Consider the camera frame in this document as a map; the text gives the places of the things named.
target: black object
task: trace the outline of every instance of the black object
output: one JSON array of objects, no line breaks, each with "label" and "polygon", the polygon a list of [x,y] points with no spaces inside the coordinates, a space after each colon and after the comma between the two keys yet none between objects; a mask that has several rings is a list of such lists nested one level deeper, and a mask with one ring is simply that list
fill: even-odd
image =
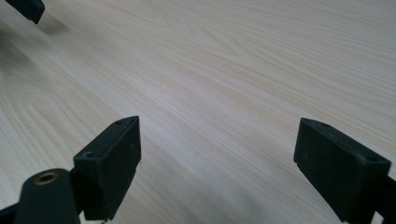
[{"label": "black object", "polygon": [[390,161],[334,127],[301,119],[294,161],[341,221],[370,223],[377,211],[396,223]]},{"label": "black object", "polygon": [[20,202],[0,211],[1,224],[77,224],[113,219],[141,159],[139,117],[121,119],[75,157],[70,172],[51,169],[25,181]]},{"label": "black object", "polygon": [[17,9],[26,19],[35,24],[41,19],[46,7],[41,0],[6,0],[10,5]]}]

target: wooden surface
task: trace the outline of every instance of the wooden surface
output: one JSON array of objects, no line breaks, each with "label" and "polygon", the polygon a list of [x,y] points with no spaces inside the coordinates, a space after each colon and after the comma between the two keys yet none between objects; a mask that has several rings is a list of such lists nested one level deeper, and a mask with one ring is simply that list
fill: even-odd
[{"label": "wooden surface", "polygon": [[45,4],[34,25],[0,1],[0,207],[134,115],[112,223],[340,223],[292,160],[301,117],[396,162],[394,1]]}]

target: black bracket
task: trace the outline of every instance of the black bracket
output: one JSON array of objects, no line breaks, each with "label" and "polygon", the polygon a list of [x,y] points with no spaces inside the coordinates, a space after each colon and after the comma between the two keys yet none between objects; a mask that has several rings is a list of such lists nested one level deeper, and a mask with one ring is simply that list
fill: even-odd
[{"label": "black bracket", "polygon": [[334,127],[301,119],[294,161],[341,221],[396,223],[391,162]]},{"label": "black bracket", "polygon": [[38,24],[46,9],[41,0],[6,0],[6,2],[35,24]]},{"label": "black bracket", "polygon": [[2,224],[77,224],[113,219],[141,160],[139,117],[108,126],[75,157],[67,172],[51,169],[28,178],[19,203],[0,211]]}]

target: wood grain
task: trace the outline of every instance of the wood grain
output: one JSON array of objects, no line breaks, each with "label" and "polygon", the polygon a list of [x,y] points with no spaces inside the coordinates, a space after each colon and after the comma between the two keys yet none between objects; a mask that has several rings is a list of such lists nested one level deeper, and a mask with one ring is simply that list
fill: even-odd
[{"label": "wood grain", "polygon": [[292,161],[302,117],[396,161],[394,1],[45,4],[33,25],[0,1],[0,207],[134,115],[112,223],[339,223]]}]

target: light wood tabletop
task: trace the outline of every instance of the light wood tabletop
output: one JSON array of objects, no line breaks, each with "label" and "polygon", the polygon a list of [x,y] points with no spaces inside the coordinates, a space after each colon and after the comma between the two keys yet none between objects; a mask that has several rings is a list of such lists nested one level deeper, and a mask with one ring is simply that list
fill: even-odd
[{"label": "light wood tabletop", "polygon": [[340,223],[293,162],[300,118],[396,162],[395,1],[44,3],[35,25],[0,1],[0,208],[136,115],[111,223]]}]

